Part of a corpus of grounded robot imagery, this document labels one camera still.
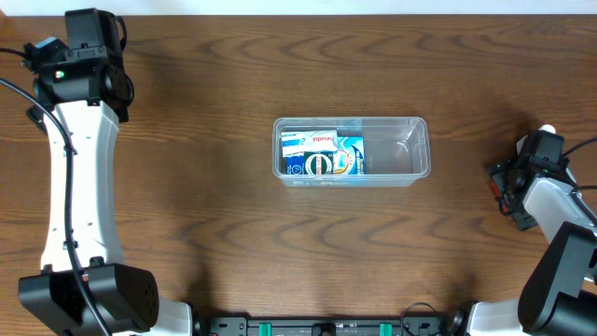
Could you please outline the dark bottle white cap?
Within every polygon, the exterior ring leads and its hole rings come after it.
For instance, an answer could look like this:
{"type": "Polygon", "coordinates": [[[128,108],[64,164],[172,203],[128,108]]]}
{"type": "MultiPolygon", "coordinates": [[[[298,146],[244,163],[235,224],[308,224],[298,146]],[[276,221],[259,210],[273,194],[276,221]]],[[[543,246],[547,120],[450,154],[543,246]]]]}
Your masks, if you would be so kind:
{"type": "MultiPolygon", "coordinates": [[[[539,128],[539,131],[544,131],[544,132],[548,132],[548,133],[556,133],[556,129],[550,125],[550,124],[544,124],[539,128]]],[[[527,135],[524,135],[517,143],[516,143],[516,150],[517,153],[520,154],[521,153],[521,149],[523,147],[523,144],[525,142],[527,138],[527,135]]]]}

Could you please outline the red medicine box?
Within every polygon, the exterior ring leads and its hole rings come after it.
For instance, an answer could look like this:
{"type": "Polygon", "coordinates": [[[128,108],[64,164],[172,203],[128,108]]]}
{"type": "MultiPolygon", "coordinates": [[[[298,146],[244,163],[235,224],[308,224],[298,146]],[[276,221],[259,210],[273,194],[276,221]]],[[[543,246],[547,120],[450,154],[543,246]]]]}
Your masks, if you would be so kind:
{"type": "Polygon", "coordinates": [[[501,198],[501,191],[494,181],[492,182],[492,189],[493,189],[493,194],[494,194],[495,198],[496,199],[501,198]]]}

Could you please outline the blue Kool Fever box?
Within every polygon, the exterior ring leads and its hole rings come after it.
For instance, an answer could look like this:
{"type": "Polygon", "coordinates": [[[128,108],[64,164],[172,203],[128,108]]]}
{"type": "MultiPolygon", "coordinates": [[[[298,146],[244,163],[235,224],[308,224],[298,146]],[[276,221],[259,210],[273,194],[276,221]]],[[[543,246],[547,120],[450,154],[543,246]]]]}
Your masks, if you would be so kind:
{"type": "MultiPolygon", "coordinates": [[[[334,153],[332,175],[363,175],[366,172],[364,139],[362,137],[340,137],[338,149],[331,152],[334,153]]],[[[283,156],[287,175],[305,175],[304,153],[291,157],[283,156]]]]}

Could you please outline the white Panadol box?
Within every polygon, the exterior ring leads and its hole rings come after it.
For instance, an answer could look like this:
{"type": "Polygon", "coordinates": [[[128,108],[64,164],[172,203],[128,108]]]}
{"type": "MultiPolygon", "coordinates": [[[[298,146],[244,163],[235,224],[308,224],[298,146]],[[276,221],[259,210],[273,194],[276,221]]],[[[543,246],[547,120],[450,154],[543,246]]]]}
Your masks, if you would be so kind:
{"type": "Polygon", "coordinates": [[[284,157],[296,156],[304,152],[336,151],[338,133],[336,130],[303,131],[281,133],[284,157]]]}

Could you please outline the green Zam-Buk box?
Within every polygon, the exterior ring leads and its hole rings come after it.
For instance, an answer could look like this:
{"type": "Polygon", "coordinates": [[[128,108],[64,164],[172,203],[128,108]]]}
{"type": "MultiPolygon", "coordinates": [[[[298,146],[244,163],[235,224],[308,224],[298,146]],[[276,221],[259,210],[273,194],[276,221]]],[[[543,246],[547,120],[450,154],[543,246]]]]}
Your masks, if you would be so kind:
{"type": "Polygon", "coordinates": [[[305,175],[331,175],[333,170],[334,153],[331,151],[305,152],[305,175]]]}

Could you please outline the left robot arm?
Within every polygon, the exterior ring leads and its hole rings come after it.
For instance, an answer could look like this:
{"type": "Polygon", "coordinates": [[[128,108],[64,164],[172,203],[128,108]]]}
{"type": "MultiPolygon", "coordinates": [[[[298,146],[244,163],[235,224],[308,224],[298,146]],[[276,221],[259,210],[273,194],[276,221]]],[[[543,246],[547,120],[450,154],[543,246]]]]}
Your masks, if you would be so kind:
{"type": "Polygon", "coordinates": [[[50,216],[40,272],[19,282],[21,305],[59,335],[190,335],[190,306],[127,265],[118,238],[114,152],[134,98],[124,20],[88,8],[68,11],[65,25],[65,40],[24,48],[35,75],[27,114],[49,140],[50,216]]]}

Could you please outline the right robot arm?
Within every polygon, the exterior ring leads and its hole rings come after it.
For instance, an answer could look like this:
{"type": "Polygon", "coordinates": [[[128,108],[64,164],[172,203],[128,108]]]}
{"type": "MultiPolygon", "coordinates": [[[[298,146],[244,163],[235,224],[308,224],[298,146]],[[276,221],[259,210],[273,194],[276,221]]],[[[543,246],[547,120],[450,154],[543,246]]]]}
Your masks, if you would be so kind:
{"type": "Polygon", "coordinates": [[[548,248],[517,299],[476,302],[465,335],[593,335],[596,215],[582,198],[564,139],[550,125],[522,137],[515,156],[488,170],[500,213],[521,231],[539,228],[548,248]]]}

